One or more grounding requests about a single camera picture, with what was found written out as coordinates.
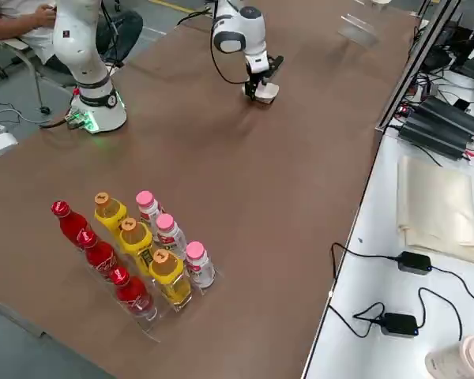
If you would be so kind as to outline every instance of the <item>gray floor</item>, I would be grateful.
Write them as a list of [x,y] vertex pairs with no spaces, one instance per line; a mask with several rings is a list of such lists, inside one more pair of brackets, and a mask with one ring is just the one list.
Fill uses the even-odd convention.
[[0,379],[112,379],[48,335],[37,338],[0,314]]
[[[105,0],[112,5],[112,0]],[[197,9],[204,0],[168,0],[188,9]],[[422,0],[393,0],[393,4],[406,10],[417,10]],[[122,0],[122,4],[139,12],[144,18],[145,29],[137,46],[130,56],[140,54],[164,33],[172,30],[180,18],[186,14],[167,7],[152,4],[148,0]],[[464,3],[465,9],[470,9],[469,16],[474,19],[474,0]],[[7,66],[13,56],[0,48],[0,65]],[[29,95],[26,88],[32,88],[32,79],[22,65],[11,66],[7,69],[9,79],[0,81],[0,110],[12,104],[26,118],[45,120],[38,111],[38,105]],[[70,95],[47,81],[41,81],[41,91],[45,103],[52,114],[61,114],[68,107]],[[16,117],[12,112],[0,114],[0,122],[10,128],[18,140],[24,140],[33,133],[39,133],[38,126],[30,122],[14,123]],[[44,379],[44,378],[109,378],[105,372],[84,360],[70,349],[57,343],[49,336],[37,338],[20,328],[0,314],[0,379]]]

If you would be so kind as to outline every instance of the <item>white shirt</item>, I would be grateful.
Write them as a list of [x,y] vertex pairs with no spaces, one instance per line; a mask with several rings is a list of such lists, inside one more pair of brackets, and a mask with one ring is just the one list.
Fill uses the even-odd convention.
[[[0,0],[0,15],[8,18],[18,18],[25,14],[34,13],[38,6],[42,4],[54,5],[49,0]],[[21,36],[21,40],[28,44],[42,63],[53,56],[53,29],[37,28]]]

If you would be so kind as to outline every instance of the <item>robotic arm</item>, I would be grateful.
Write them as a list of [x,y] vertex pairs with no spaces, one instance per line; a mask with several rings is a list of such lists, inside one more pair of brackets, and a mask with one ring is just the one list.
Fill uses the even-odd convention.
[[96,49],[100,3],[57,0],[53,32],[55,54],[77,82],[66,121],[90,133],[114,130],[126,121],[125,107]]
[[244,53],[249,75],[244,93],[252,100],[271,103],[279,86],[269,79],[284,58],[267,55],[265,20],[260,10],[244,6],[243,0],[216,0],[212,38],[216,49],[224,54]]

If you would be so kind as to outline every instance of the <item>red bottle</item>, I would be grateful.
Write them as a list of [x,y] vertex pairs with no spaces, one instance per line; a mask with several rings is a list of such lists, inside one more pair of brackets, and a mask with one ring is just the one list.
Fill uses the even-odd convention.
[[112,246],[99,239],[94,231],[81,231],[77,236],[77,243],[85,249],[88,263],[105,280],[111,282],[111,271],[121,264]]
[[55,201],[51,207],[51,211],[59,218],[62,233],[78,249],[82,250],[83,247],[77,242],[77,236],[80,231],[90,231],[92,229],[88,221],[79,213],[71,211],[65,201]]
[[148,321],[155,318],[157,309],[142,280],[131,276],[127,270],[118,266],[111,272],[112,282],[116,286],[118,300],[138,317],[145,317]]

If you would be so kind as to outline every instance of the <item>person's hand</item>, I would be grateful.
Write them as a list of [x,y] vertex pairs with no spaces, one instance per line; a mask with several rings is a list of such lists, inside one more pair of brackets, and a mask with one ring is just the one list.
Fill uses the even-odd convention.
[[56,20],[56,8],[48,4],[40,5],[33,14],[36,20],[36,27],[53,28]]

